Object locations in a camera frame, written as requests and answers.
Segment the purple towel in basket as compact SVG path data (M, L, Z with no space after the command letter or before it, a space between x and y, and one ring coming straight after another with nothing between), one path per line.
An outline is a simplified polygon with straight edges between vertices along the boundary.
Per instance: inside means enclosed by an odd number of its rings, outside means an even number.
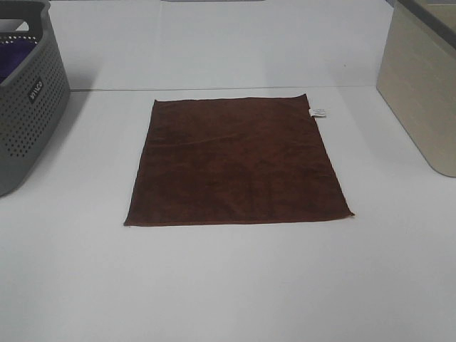
M32 52L35 46L35 42L26 40L15 40L10 43L1 44L1 82L10 76L17 66Z

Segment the grey perforated laundry basket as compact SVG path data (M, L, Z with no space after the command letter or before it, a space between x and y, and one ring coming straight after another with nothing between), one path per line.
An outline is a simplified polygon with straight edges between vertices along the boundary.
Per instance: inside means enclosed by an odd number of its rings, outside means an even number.
M35 48L1 82L1 194L30 173L53 135L70 88L49 16L49 1L2 1L1 18L21 19L28 31L1 33L1 44L33 41Z

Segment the beige storage bin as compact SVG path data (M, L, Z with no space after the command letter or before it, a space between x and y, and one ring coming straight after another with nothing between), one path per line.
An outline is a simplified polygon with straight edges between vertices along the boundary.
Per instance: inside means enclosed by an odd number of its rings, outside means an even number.
M429 166L455 176L455 3L396 1L376 87Z

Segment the brown towel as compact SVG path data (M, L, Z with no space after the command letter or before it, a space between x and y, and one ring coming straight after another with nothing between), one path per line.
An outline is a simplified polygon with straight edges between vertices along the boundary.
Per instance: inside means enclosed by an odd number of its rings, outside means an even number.
M155 101L125 224L352 215L306 95Z

